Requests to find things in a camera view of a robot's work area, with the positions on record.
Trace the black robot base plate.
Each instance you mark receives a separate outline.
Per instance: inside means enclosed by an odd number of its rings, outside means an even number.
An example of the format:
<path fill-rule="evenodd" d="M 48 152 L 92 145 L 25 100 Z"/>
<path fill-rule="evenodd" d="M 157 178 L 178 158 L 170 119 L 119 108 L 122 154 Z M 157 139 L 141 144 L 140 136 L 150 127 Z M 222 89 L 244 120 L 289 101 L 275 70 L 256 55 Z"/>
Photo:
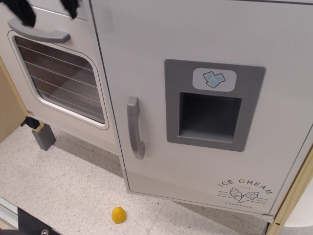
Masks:
<path fill-rule="evenodd" d="M 59 233 L 57 230 L 19 207 L 18 230 L 27 235 L 61 235 L 61 233 Z"/>

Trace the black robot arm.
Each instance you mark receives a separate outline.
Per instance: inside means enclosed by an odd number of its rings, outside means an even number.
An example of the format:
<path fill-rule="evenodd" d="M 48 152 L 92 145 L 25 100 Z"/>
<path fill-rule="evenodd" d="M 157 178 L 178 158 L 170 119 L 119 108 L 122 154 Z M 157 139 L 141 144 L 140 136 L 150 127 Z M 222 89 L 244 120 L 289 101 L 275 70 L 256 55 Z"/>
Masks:
<path fill-rule="evenodd" d="M 1 0 L 1 3 L 7 5 L 24 24 L 34 27 L 36 23 L 36 15 L 33 12 L 30 4 L 26 0 Z M 64 9 L 70 14 L 72 19 L 77 17 L 77 0 L 60 0 Z"/>

